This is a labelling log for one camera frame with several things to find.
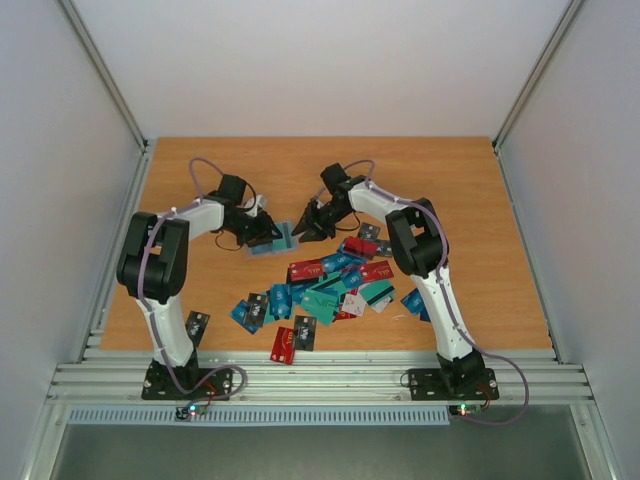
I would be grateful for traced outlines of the blue VIP card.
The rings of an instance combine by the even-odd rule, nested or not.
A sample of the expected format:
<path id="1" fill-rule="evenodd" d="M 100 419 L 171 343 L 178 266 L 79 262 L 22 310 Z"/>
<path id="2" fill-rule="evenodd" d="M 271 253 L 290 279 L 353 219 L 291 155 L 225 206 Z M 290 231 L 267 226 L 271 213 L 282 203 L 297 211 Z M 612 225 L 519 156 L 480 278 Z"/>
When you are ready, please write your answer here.
<path id="1" fill-rule="evenodd" d="M 272 252 L 273 245 L 271 243 L 265 243 L 256 245 L 249 248 L 249 252 L 252 256 L 268 255 Z"/>

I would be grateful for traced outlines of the teal card magnetic stripe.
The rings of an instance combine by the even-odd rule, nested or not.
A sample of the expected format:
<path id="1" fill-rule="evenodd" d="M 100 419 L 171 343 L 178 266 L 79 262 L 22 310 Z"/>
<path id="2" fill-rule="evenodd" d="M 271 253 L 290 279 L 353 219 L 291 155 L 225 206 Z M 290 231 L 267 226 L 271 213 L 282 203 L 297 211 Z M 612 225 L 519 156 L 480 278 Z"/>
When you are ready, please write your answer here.
<path id="1" fill-rule="evenodd" d="M 276 223 L 280 237 L 272 242 L 272 251 L 274 253 L 289 252 L 295 249 L 295 238 L 291 235 L 291 222 L 282 221 Z"/>

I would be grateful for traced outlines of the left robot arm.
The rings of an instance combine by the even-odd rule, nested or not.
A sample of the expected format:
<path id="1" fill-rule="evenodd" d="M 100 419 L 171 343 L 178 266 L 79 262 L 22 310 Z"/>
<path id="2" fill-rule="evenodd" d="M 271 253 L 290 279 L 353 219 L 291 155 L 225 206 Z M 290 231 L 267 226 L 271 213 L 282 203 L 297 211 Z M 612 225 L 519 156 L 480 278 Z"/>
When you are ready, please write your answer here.
<path id="1" fill-rule="evenodd" d="M 116 267 L 116 279 L 143 312 L 153 343 L 153 359 L 142 387 L 145 400 L 222 401 L 238 393 L 233 377 L 247 380 L 240 367 L 200 366 L 189 335 L 180 293 L 190 243 L 207 233 L 229 232 L 239 246 L 281 238 L 266 211 L 266 199 L 244 179 L 225 174 L 218 188 L 183 207 L 131 217 Z"/>

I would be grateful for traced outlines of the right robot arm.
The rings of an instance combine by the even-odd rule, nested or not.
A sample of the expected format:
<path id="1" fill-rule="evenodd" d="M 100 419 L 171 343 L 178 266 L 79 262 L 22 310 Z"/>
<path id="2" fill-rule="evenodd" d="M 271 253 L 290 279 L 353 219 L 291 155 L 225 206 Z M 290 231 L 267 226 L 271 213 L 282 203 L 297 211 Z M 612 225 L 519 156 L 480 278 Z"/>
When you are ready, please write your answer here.
<path id="1" fill-rule="evenodd" d="M 338 163 L 325 168 L 321 178 L 330 200 L 320 205 L 313 197 L 293 235 L 302 243 L 333 238 L 337 224 L 352 213 L 385 223 L 394 261 L 414 282 L 435 332 L 436 384 L 449 399 L 473 393 L 485 363 L 462 319 L 451 286 L 448 240 L 431 202 L 394 195 L 364 175 L 351 177 Z"/>

